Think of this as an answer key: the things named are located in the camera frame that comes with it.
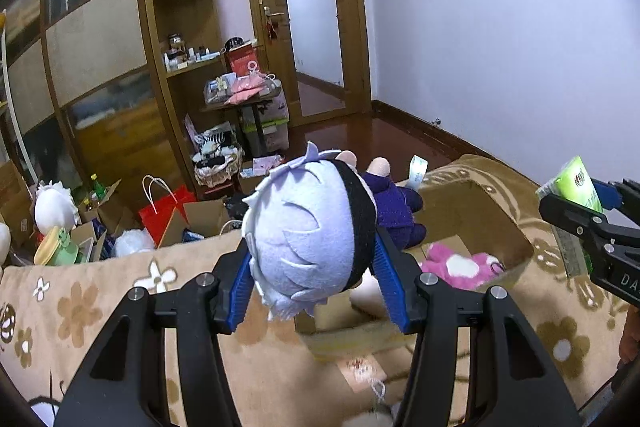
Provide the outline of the person's hand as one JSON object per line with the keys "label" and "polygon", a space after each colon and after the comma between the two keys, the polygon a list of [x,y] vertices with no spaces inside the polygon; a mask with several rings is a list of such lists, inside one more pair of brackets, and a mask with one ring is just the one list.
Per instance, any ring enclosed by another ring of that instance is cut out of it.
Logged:
{"label": "person's hand", "polygon": [[620,361],[624,364],[630,363],[637,358],[640,347],[640,314],[635,307],[630,307],[627,312],[626,322],[620,337],[618,353]]}

